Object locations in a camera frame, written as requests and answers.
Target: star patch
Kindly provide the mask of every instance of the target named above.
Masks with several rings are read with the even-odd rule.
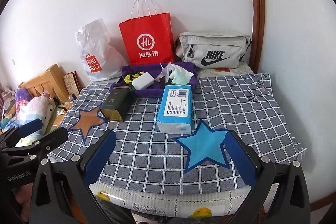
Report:
[[[194,134],[172,138],[188,151],[184,174],[206,160],[230,169],[223,149],[227,132],[227,129],[212,130],[201,119]]]
[[[83,143],[85,143],[87,136],[89,135],[89,131],[92,127],[100,126],[104,123],[109,122],[105,117],[99,116],[98,111],[100,110],[100,106],[98,105],[91,110],[79,109],[79,119],[78,121],[69,128],[69,130],[76,131],[79,130],[82,134]]]

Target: blue tissue package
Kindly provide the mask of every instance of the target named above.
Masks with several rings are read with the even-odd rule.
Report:
[[[161,133],[191,134],[191,85],[167,85],[156,124]]]

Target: purple tray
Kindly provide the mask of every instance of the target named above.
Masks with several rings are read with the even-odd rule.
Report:
[[[194,76],[191,77],[190,82],[188,83],[188,85],[191,85],[192,90],[194,90],[195,85],[197,84],[197,74],[201,69],[198,68],[192,62],[178,62],[178,63],[172,63],[172,64],[178,65],[194,74]],[[168,63],[162,63],[163,67],[166,67],[167,65]],[[122,76],[116,84],[111,85],[110,91],[115,86],[127,86],[127,84],[123,80],[126,77],[126,75],[135,74],[141,71],[149,72],[150,75],[153,76],[153,78],[156,78],[161,73],[162,67],[160,66],[160,64],[122,67]],[[160,83],[155,81],[152,85],[150,85],[145,90],[132,90],[132,94],[134,98],[160,98],[163,95],[163,89],[160,88]]]

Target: orange star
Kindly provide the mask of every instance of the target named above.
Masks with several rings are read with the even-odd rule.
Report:
[[[80,130],[83,138],[83,142],[85,142],[87,136],[89,135],[89,131],[92,127],[100,126],[103,123],[108,122],[104,117],[98,116],[98,111],[100,109],[100,105],[96,106],[91,110],[83,110],[79,109],[79,119],[78,121],[69,128],[69,130]]]

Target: haidilao logo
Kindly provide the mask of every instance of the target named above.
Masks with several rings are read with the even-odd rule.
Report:
[[[138,44],[138,47],[144,51],[149,51],[154,47],[155,41],[154,38],[148,34],[143,33],[139,35],[136,43]]]

